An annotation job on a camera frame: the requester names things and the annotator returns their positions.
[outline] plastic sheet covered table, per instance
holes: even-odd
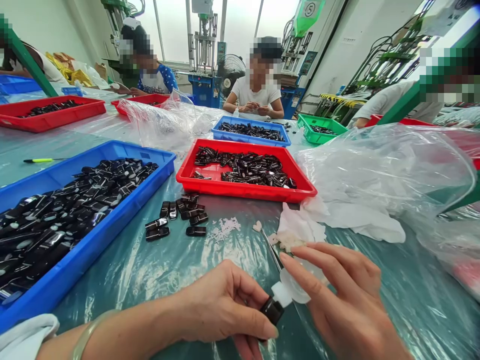
[[[106,101],[107,113],[42,134],[0,128],[0,186],[5,186],[49,166],[25,164],[23,159],[67,158],[111,139],[140,143],[128,118],[110,104],[116,94],[98,91],[92,97]],[[199,108],[212,114],[221,110]],[[289,151],[310,148],[292,121]],[[182,159],[177,159],[178,170]],[[137,213],[111,245],[54,310],[60,331],[95,319],[110,309],[125,309],[177,292],[224,259],[231,259],[270,291],[279,279],[266,241],[252,226],[257,220],[267,235],[278,227],[282,204],[278,202],[200,195],[206,206],[207,231],[219,219],[236,217],[240,231],[222,242],[185,235],[186,221],[169,223],[171,234],[145,241],[144,224],[158,217],[162,201],[174,201],[183,192],[172,175]],[[367,255],[382,270],[381,295],[398,333],[416,359],[476,359],[480,351],[480,307],[417,241],[405,224],[404,244],[377,242],[349,229],[326,229],[327,241]],[[313,327],[307,308],[290,306],[278,324],[280,337],[269,341],[265,359],[334,359]],[[218,343],[178,343],[158,359],[238,359],[231,340]]]

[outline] red plastic tray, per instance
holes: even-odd
[[[283,165],[282,171],[296,181],[298,188],[287,189],[282,187],[222,181],[220,174],[231,171],[232,168],[228,165],[220,167],[219,163],[211,163],[207,166],[195,165],[195,157],[200,146],[207,146],[221,152],[229,153],[246,154],[248,152],[254,152],[256,154],[275,155]],[[205,177],[211,177],[211,180],[192,178],[191,176],[195,171],[199,171]],[[300,203],[307,197],[314,197],[318,192],[307,179],[305,174],[300,170],[289,151],[284,147],[235,141],[197,139],[193,143],[186,159],[180,167],[180,170],[176,174],[176,180],[183,185],[186,192],[198,192],[202,194],[261,199],[286,203]]]
[[[43,115],[26,118],[17,117],[27,115],[33,108],[44,107],[52,103],[63,103],[67,100],[73,100],[82,105]],[[0,105],[0,126],[32,133],[42,133],[105,112],[105,101],[103,100],[73,95],[48,97]]]
[[[162,105],[162,103],[167,101],[169,98],[170,98],[169,95],[150,94],[150,95],[144,95],[144,96],[130,97],[125,100],[136,101],[137,103],[142,103],[142,104],[157,102],[159,104],[153,105],[153,106],[156,108],[159,108],[160,105]],[[112,101],[110,104],[112,104],[115,107],[115,109],[118,111],[119,114],[127,115],[127,112],[125,110],[119,108],[119,102],[120,100],[115,100],[115,101]]]
[[[380,121],[381,118],[383,118],[383,115],[372,115],[370,116],[370,121],[366,123],[365,127],[368,128],[373,125],[377,125],[377,123]],[[407,125],[407,126],[433,126],[436,127],[437,125],[416,120],[416,119],[411,119],[411,118],[404,118],[398,122],[399,124]]]

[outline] worker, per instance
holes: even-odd
[[[379,91],[356,112],[347,128],[362,129],[372,115],[385,115],[415,83],[416,81],[398,82]],[[407,117],[431,124],[443,107],[443,102],[421,102]]]
[[[375,264],[357,251],[328,243],[293,247],[292,252],[321,268],[336,289],[331,291],[293,257],[280,254],[310,296],[313,323],[338,359],[413,360],[382,304],[381,274]],[[243,359],[262,359],[259,339],[279,336],[259,311],[268,298],[252,277],[225,260],[173,295],[102,316],[91,326],[59,336],[57,318],[51,314],[20,323],[0,336],[0,359],[149,359],[176,342],[209,343],[227,337],[233,338]],[[280,335],[288,338],[290,333],[286,329]],[[299,353],[297,358],[305,356]]]
[[[128,89],[120,85],[120,89],[116,91],[118,94],[137,97],[148,94],[170,94],[173,89],[178,90],[174,72],[157,60],[140,21],[131,17],[125,18],[121,28],[120,47],[140,68],[140,79],[137,87]]]
[[[27,44],[25,41],[22,41],[22,43],[49,82],[58,83],[62,86],[69,86],[69,83],[62,73],[45,55],[33,46]],[[15,54],[11,45],[7,43],[2,36],[0,36],[0,49],[3,50],[3,62],[0,68],[0,75],[13,75],[24,78],[32,77],[27,68]]]
[[[280,86],[269,78],[274,64],[282,57],[282,45],[275,37],[260,38],[250,54],[249,75],[238,78],[223,110],[234,113],[237,109],[242,118],[253,120],[282,119],[284,108]]]

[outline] dark hair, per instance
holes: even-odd
[[[133,51],[137,55],[153,55],[147,33],[141,25],[137,26],[135,30],[128,25],[124,25],[120,33],[123,40],[131,41]]]
[[[253,54],[259,54],[262,59],[279,60],[282,57],[282,44],[279,43],[276,37],[265,36],[258,39],[253,47]]]

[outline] blue and white shirt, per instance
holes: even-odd
[[[140,70],[137,87],[147,94],[171,94],[173,89],[179,89],[174,72],[163,64],[153,74]]]

